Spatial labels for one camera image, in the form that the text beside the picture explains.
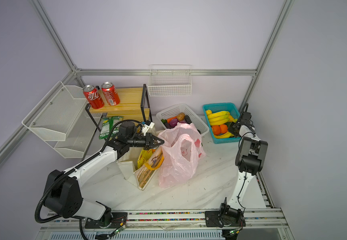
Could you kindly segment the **yellow chips bag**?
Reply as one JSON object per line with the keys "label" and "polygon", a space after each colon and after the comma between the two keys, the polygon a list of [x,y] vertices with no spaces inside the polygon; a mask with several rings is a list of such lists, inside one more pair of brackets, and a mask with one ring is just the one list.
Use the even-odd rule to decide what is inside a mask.
{"label": "yellow chips bag", "polygon": [[138,160],[137,160],[137,170],[140,169],[150,159],[152,154],[153,154],[153,150],[151,150],[151,149],[150,150],[145,150],[145,149],[141,150],[139,157],[138,157]]}

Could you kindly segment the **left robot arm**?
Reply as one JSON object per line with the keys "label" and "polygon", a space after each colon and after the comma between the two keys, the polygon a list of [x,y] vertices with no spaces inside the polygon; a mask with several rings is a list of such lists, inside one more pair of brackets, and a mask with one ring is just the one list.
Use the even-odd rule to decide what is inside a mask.
{"label": "left robot arm", "polygon": [[54,170],[46,180],[45,189],[34,212],[37,223],[44,224],[64,218],[87,219],[105,228],[112,222],[111,208],[82,197],[81,188],[99,171],[123,157],[130,148],[156,149],[164,140],[148,132],[152,125],[137,120],[116,124],[118,133],[109,131],[103,147],[88,159],[64,171]]}

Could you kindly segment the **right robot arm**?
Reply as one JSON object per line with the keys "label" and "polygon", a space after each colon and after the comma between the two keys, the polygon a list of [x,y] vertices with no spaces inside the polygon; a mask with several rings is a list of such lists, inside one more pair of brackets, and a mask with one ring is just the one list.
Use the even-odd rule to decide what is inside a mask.
{"label": "right robot arm", "polygon": [[220,204],[217,225],[221,228],[234,224],[238,224],[240,228],[244,226],[243,198],[251,180],[261,172],[268,148],[268,143],[256,135],[251,113],[248,112],[248,103],[245,103],[243,108],[236,123],[228,128],[240,138],[235,158],[238,172],[231,196]]}

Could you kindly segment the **pink plastic grocery bag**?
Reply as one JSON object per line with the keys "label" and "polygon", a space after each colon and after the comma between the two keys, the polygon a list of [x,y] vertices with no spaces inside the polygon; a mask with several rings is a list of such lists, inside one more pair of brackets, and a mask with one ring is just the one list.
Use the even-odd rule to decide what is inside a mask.
{"label": "pink plastic grocery bag", "polygon": [[159,187],[167,189],[186,183],[206,156],[201,134],[194,124],[179,123],[173,129],[162,131],[158,137],[164,140],[161,145],[164,160],[158,169]]}

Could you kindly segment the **white canvas tote bag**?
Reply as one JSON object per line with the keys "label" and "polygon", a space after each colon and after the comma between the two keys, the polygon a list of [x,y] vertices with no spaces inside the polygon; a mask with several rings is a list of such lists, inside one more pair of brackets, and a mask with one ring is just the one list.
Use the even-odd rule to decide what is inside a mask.
{"label": "white canvas tote bag", "polygon": [[137,170],[137,160],[141,150],[144,148],[126,145],[129,147],[128,152],[124,153],[116,163],[125,180],[136,186],[139,190],[144,190],[164,160],[162,150],[160,146],[157,149],[152,149],[153,154],[150,159]]}

